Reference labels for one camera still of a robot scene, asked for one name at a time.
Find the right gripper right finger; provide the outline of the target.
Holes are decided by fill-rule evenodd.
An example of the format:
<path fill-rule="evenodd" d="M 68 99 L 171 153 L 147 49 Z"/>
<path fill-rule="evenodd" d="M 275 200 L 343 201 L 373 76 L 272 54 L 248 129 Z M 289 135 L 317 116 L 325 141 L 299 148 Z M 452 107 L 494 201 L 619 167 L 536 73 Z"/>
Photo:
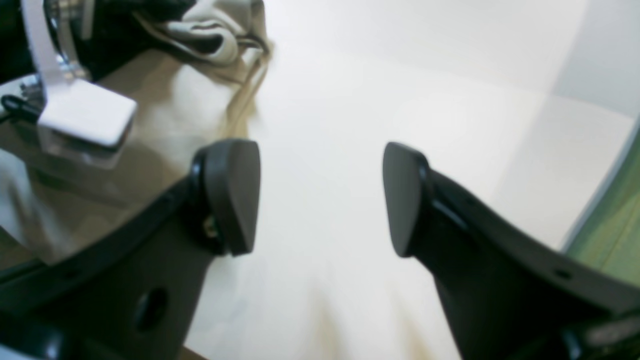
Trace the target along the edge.
<path fill-rule="evenodd" d="M 464 360 L 637 360 L 640 293 L 508 223 L 389 142 L 382 182 L 394 251 L 432 275 Z"/>

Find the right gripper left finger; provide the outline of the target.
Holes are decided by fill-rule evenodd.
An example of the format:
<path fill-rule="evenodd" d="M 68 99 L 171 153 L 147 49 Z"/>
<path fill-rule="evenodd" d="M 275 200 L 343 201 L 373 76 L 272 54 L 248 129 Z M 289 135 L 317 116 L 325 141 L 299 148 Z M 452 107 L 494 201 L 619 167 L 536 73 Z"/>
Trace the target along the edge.
<path fill-rule="evenodd" d="M 217 257 L 251 253 L 259 145 L 204 146 L 121 228 L 55 264 L 1 271 L 3 360 L 177 360 Z"/>

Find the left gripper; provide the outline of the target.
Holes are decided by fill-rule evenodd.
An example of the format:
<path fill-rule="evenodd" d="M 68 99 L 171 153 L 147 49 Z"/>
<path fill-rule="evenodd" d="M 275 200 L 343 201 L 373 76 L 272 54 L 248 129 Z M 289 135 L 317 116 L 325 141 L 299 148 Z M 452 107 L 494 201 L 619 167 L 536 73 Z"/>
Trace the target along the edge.
<path fill-rule="evenodd" d="M 93 35 L 94 0 L 3 0 L 1 2 L 1 83 L 30 76 L 26 94 L 1 96 L 1 119 L 38 121 L 46 89 L 84 80 L 90 73 L 77 43 Z"/>

